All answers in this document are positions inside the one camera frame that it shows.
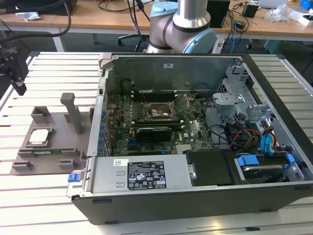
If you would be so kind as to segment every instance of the computer case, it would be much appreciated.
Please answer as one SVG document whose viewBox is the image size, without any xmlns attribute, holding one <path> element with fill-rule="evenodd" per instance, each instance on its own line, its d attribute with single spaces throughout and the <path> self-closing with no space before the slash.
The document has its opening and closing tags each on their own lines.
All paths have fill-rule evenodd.
<svg viewBox="0 0 313 235">
<path fill-rule="evenodd" d="M 230 0 L 208 0 L 207 12 L 210 13 L 211 28 L 222 28 L 229 8 Z"/>
</svg>

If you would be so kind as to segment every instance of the electronic device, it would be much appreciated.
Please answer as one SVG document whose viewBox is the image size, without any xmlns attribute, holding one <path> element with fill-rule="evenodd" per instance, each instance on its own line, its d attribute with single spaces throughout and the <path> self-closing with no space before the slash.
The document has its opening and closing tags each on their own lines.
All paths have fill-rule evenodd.
<svg viewBox="0 0 313 235">
<path fill-rule="evenodd" d="M 276 8 L 279 5 L 286 4 L 287 0 L 258 0 L 254 2 L 257 2 L 261 8 Z"/>
<path fill-rule="evenodd" d="M 243 15 L 245 17 L 253 18 L 258 8 L 259 8 L 259 5 L 246 3 L 244 5 Z"/>
<path fill-rule="evenodd" d="M 210 13 L 211 28 L 222 28 L 229 8 L 230 0 L 208 0 L 206 10 Z"/>
<path fill-rule="evenodd" d="M 313 193 L 313 144 L 253 57 L 99 65 L 86 168 L 67 189 L 92 224 L 269 212 Z"/>
</svg>

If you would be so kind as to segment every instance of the desk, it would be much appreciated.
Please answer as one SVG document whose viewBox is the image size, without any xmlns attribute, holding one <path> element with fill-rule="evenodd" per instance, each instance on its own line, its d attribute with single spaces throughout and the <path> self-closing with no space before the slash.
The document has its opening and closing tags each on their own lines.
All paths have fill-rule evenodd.
<svg viewBox="0 0 313 235">
<path fill-rule="evenodd" d="M 230 9 L 239 0 L 232 0 Z M 289 2 L 293 9 L 301 9 L 300 0 Z M 146 4 L 145 10 L 150 13 L 151 4 Z M 110 9 L 123 9 L 127 4 L 123 0 L 112 0 L 109 3 Z M 254 18 L 249 19 L 249 29 L 242 35 L 246 39 L 270 39 L 289 41 L 313 41 L 313 27 L 304 27 L 298 22 L 290 20 L 287 22 L 271 23 L 265 14 L 268 10 L 260 9 Z M 56 33 L 62 31 L 67 26 L 66 16 L 42 15 L 42 19 L 30 21 L 28 23 L 19 20 L 14 14 L 0 17 L 12 30 L 19 31 L 44 31 Z M 137 13 L 139 27 L 142 34 L 149 34 L 150 25 L 141 12 Z M 93 0 L 78 0 L 77 7 L 72 13 L 72 27 L 69 32 L 75 33 L 110 33 L 110 34 L 136 34 L 133 29 L 129 14 L 116 14 L 100 10 Z M 224 27 L 215 29 L 218 40 L 214 46 L 214 52 L 220 53 L 221 43 L 230 32 L 230 20 L 227 17 Z M 65 51 L 62 38 L 54 38 L 57 51 Z"/>
</svg>

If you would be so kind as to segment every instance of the blue cable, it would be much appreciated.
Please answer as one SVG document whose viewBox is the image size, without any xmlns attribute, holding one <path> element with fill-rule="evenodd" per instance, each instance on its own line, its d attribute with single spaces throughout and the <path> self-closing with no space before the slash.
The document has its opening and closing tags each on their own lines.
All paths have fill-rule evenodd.
<svg viewBox="0 0 313 235">
<path fill-rule="evenodd" d="M 234 46 L 235 46 L 236 32 L 237 32 L 237 27 L 236 27 L 236 24 L 235 24 L 235 36 L 234 36 L 233 46 L 231 47 L 230 54 L 232 54 L 232 53 L 233 53 L 233 49 L 234 49 Z"/>
</svg>

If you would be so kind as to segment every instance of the warning label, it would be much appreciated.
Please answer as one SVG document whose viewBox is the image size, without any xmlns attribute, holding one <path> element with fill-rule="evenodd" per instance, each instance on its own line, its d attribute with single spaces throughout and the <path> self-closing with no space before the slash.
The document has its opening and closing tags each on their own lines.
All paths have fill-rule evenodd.
<svg viewBox="0 0 313 235">
<path fill-rule="evenodd" d="M 128 163 L 129 190 L 166 188 L 164 162 Z"/>
</svg>

